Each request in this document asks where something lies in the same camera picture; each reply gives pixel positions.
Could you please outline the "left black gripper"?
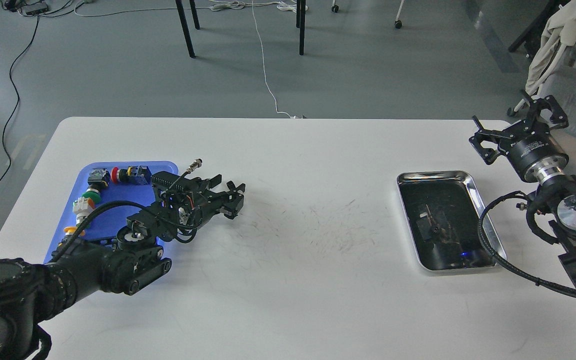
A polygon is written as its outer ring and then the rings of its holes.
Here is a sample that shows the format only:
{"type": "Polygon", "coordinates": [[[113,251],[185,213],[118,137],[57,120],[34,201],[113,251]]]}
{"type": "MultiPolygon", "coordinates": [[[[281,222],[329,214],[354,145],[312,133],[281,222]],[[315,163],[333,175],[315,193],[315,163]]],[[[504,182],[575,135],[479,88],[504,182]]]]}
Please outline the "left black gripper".
{"type": "Polygon", "coordinates": [[[228,191],[216,192],[222,175],[198,182],[160,183],[160,224],[164,231],[198,231],[215,215],[235,219],[244,203],[246,184],[227,182],[228,191]]]}

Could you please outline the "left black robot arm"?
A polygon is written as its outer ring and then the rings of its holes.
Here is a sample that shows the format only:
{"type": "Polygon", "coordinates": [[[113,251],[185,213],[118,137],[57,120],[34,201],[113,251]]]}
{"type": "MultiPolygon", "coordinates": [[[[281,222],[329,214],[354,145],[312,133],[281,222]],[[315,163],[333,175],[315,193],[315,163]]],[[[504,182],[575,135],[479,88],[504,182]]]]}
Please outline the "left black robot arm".
{"type": "Polygon", "coordinates": [[[236,218],[245,184],[216,193],[221,175],[189,178],[201,165],[195,159],[181,175],[94,168],[73,203],[77,223],[48,262],[0,259],[0,360],[46,359],[52,343],[41,322],[94,292],[133,296],[171,269],[160,241],[187,244],[213,216],[236,218]]]}

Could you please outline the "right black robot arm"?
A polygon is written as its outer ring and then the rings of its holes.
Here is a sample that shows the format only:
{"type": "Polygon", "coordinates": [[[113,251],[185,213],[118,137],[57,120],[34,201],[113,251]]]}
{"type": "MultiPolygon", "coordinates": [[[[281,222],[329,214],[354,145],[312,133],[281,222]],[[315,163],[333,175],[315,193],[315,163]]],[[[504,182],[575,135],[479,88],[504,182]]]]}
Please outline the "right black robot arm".
{"type": "Polygon", "coordinates": [[[576,299],[576,176],[565,173],[569,155],[551,134],[555,129],[567,128],[569,117],[552,95],[534,99],[524,93],[523,97],[529,107],[526,117],[505,129],[487,129],[478,117],[472,118],[477,131],[469,141],[485,164],[506,157],[522,182],[538,185],[532,193],[517,190],[489,203],[478,217],[478,240],[504,269],[537,286],[576,299]],[[532,234],[548,244],[562,246],[565,252],[558,259],[573,287],[519,269],[490,244],[483,222],[491,209],[508,199],[521,200],[518,207],[526,212],[526,224],[532,234]]]}

